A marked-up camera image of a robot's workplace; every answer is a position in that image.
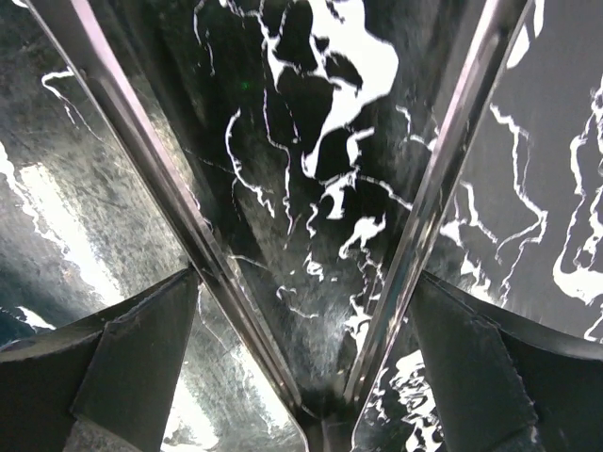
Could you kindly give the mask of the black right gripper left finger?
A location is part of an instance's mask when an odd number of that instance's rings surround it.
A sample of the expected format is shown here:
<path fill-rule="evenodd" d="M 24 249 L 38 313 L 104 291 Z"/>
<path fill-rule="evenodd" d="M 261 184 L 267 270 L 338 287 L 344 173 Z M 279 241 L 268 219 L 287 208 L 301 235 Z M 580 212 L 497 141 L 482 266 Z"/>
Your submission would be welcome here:
<path fill-rule="evenodd" d="M 196 310 L 185 268 L 141 293 L 1 349 L 1 448 L 60 451 L 76 422 L 160 449 Z"/>

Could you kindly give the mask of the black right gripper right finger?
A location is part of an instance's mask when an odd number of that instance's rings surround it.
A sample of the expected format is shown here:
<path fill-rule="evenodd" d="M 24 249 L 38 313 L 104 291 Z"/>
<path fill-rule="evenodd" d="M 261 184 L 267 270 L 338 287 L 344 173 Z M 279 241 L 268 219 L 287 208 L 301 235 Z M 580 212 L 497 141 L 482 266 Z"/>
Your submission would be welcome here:
<path fill-rule="evenodd" d="M 449 451 L 599 451 L 602 346 L 431 273 L 410 304 Z"/>

